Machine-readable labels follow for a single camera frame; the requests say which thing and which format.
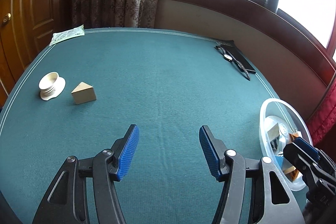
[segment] blue gripper pad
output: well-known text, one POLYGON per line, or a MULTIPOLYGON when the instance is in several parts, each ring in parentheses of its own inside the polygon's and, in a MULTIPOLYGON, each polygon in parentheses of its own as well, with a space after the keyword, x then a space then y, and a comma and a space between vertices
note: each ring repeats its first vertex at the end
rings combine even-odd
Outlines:
POLYGON ((119 180, 122 180, 122 178, 127 175, 138 142, 139 128, 135 126, 119 157, 119 168, 116 174, 119 180))
POLYGON ((319 162, 319 152, 312 147, 309 143, 307 143, 303 138, 296 138, 294 140, 294 143, 300 147, 304 152, 307 153, 308 156, 310 156, 313 160, 316 162, 319 162))
POLYGON ((219 168, 219 159, 203 127, 199 129, 199 142, 208 163, 210 173, 216 178, 216 180, 218 180, 222 175, 219 168))

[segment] brass knob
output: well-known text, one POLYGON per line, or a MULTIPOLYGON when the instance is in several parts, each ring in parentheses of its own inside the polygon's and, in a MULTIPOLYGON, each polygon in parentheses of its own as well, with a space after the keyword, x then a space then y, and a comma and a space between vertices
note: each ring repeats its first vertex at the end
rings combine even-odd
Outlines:
POLYGON ((5 15, 5 17, 2 20, 3 25, 6 25, 10 21, 11 17, 12 17, 12 15, 10 13, 5 15))

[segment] wall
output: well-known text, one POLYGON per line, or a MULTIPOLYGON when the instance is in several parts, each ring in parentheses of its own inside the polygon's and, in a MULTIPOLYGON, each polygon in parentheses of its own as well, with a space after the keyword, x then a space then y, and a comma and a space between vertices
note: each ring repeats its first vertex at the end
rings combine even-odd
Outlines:
POLYGON ((296 55, 262 32, 227 15, 174 0, 159 0, 155 28, 234 40, 279 97, 308 119, 326 86, 296 55))

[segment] wooden door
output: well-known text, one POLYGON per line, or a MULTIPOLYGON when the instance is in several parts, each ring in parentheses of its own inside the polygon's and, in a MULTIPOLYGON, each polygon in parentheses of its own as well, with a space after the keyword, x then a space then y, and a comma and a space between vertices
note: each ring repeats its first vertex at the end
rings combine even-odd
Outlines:
POLYGON ((8 67, 18 81, 53 33, 71 27, 71 0, 0 0, 0 22, 8 13, 11 20, 1 25, 0 35, 8 67))

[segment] green tablecloth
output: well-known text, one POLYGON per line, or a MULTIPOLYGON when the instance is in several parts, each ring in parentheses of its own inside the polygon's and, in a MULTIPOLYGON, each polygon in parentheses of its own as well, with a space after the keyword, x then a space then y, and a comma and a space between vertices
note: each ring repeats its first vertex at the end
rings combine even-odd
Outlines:
MULTIPOLYGON (((211 223, 222 184, 209 172, 199 128, 207 124, 228 148, 259 159, 260 107, 277 97, 259 71, 246 80, 215 45, 181 32, 108 28, 47 47, 1 113, 0 190, 21 221, 32 222, 67 156, 95 156, 135 123, 139 145, 128 175, 115 184, 127 223, 211 223), (51 71, 66 86, 45 102, 38 83, 51 71), (96 101, 74 104, 70 92, 81 81, 94 87, 96 101)), ((305 192, 295 193, 301 207, 305 192)), ((246 193, 241 222, 248 199, 246 193)), ((97 223, 92 180, 88 204, 97 223)))

